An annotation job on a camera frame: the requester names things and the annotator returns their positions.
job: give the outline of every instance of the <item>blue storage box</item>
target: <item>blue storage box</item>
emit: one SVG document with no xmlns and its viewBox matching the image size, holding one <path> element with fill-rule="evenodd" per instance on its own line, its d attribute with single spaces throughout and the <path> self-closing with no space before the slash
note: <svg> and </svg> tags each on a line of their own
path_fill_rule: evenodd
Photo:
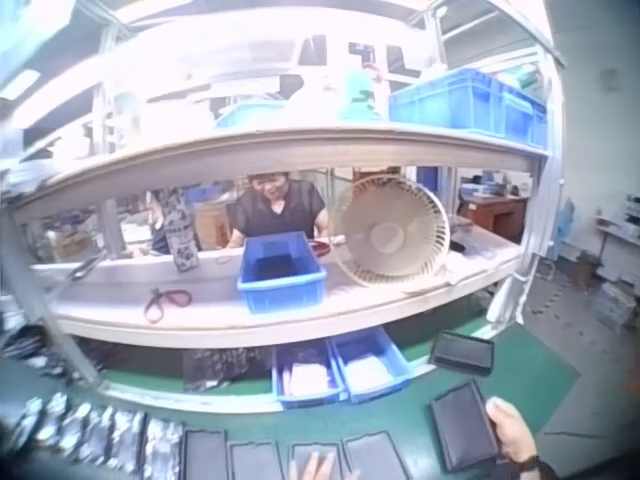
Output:
<svg viewBox="0 0 640 480">
<path fill-rule="evenodd" d="M 486 73 L 463 68 L 389 97 L 395 122 L 468 130 L 547 147 L 547 110 L 538 100 Z"/>
<path fill-rule="evenodd" d="M 251 313 L 318 305 L 324 298 L 326 270 L 304 232 L 247 238 L 238 290 Z"/>
<path fill-rule="evenodd" d="M 534 100 L 533 104 L 533 146 L 547 149 L 549 142 L 547 141 L 548 135 L 548 120 L 547 120 L 547 107 L 540 102 Z"/>
<path fill-rule="evenodd" d="M 222 190 L 222 185 L 190 188 L 185 194 L 185 199 L 189 204 L 206 202 L 220 195 Z"/>
<path fill-rule="evenodd" d="M 503 107 L 498 132 L 506 140 L 533 145 L 533 99 L 517 88 L 502 85 Z"/>
<path fill-rule="evenodd" d="M 409 383 L 409 365 L 382 327 L 347 333 L 334 337 L 331 341 L 338 357 L 340 374 L 352 403 L 362 403 L 397 392 Z M 390 378 L 377 384 L 360 386 L 359 383 L 367 376 L 367 372 L 355 372 L 353 365 L 371 356 L 382 363 Z M 361 365 L 363 370 L 367 370 L 367 365 Z"/>
<path fill-rule="evenodd" d="M 234 105 L 216 120 L 216 128 L 254 126 L 264 124 L 285 105 L 278 100 L 250 100 Z"/>
<path fill-rule="evenodd" d="M 319 363 L 327 369 L 328 385 L 323 391 L 308 394 L 286 393 L 283 373 L 294 363 Z M 308 407 L 339 402 L 346 395 L 333 345 L 325 339 L 300 342 L 273 349 L 271 380 L 276 399 L 285 408 Z"/>
<path fill-rule="evenodd" d="M 417 83 L 389 97 L 394 122 L 499 135 L 500 82 L 471 68 Z"/>
</svg>

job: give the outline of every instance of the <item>black shirt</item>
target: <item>black shirt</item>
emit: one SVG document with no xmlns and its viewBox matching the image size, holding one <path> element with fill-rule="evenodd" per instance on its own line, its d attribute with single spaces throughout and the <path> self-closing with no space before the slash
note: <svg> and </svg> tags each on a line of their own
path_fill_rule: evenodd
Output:
<svg viewBox="0 0 640 480">
<path fill-rule="evenodd" d="M 266 197 L 249 189 L 236 202 L 231 224 L 245 237 L 304 232 L 312 239 L 316 218 L 324 208 L 324 200 L 311 182 L 289 180 L 282 212 L 274 212 Z"/>
</svg>

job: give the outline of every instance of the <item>red scissors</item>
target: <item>red scissors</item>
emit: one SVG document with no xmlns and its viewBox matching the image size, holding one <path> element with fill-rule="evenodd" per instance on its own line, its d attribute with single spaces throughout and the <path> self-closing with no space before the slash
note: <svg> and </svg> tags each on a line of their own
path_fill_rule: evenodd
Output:
<svg viewBox="0 0 640 480">
<path fill-rule="evenodd" d="M 324 257 L 331 251 L 329 244 L 321 240 L 309 240 L 309 245 L 317 258 Z"/>
<path fill-rule="evenodd" d="M 166 298 L 169 303 L 178 308 L 188 307 L 193 300 L 191 293 L 186 290 L 165 290 L 162 292 L 159 288 L 154 288 L 151 290 L 151 294 L 153 297 L 144 308 L 144 318 L 152 325 L 160 322 L 160 320 L 164 318 L 163 298 Z"/>
</svg>

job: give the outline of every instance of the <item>white wall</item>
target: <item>white wall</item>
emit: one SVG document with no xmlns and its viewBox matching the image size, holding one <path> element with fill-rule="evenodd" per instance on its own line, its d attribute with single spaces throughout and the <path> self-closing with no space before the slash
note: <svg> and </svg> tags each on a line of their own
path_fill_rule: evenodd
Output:
<svg viewBox="0 0 640 480">
<path fill-rule="evenodd" d="M 598 252 L 598 208 L 615 214 L 627 193 L 640 192 L 640 7 L 633 0 L 548 0 L 554 41 L 567 61 L 564 195 L 576 204 L 565 255 Z M 532 45 L 504 18 L 490 20 L 446 43 L 450 65 Z M 617 91 L 606 91 L 601 72 L 616 69 Z M 607 267 L 640 272 L 640 250 L 610 239 Z"/>
</svg>

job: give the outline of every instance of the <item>fan grille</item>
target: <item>fan grille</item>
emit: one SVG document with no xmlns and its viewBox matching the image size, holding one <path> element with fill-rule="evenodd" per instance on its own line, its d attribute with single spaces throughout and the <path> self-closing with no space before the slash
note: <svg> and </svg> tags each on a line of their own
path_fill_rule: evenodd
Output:
<svg viewBox="0 0 640 480">
<path fill-rule="evenodd" d="M 415 283 L 433 275 L 449 249 L 450 228 L 438 199 L 399 175 L 364 178 L 337 199 L 331 238 L 340 266 L 373 286 Z"/>
</svg>

